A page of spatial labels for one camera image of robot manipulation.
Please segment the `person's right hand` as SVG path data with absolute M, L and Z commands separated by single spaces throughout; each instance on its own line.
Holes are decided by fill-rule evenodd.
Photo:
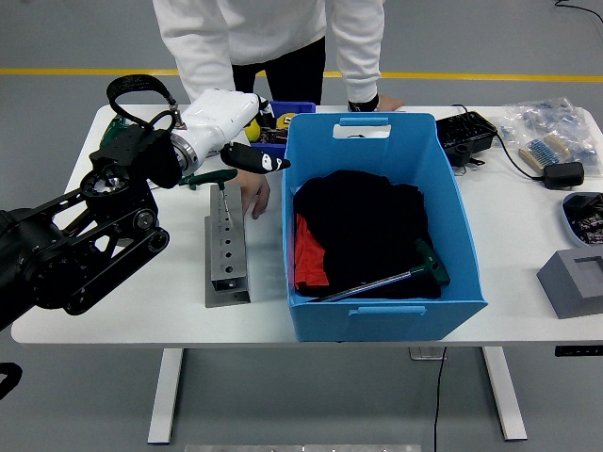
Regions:
M 241 206 L 244 215 L 252 208 L 252 219 L 259 219 L 269 204 L 270 186 L 267 177 L 239 170 L 233 183 L 240 186 Z

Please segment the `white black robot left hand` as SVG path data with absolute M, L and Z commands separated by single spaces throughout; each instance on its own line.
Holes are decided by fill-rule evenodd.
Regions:
M 193 174 L 215 154 L 232 168 L 256 174 L 289 168 L 288 160 L 235 141 L 263 104 L 255 94 L 207 89 L 184 112 L 177 112 L 171 143 L 182 174 Z

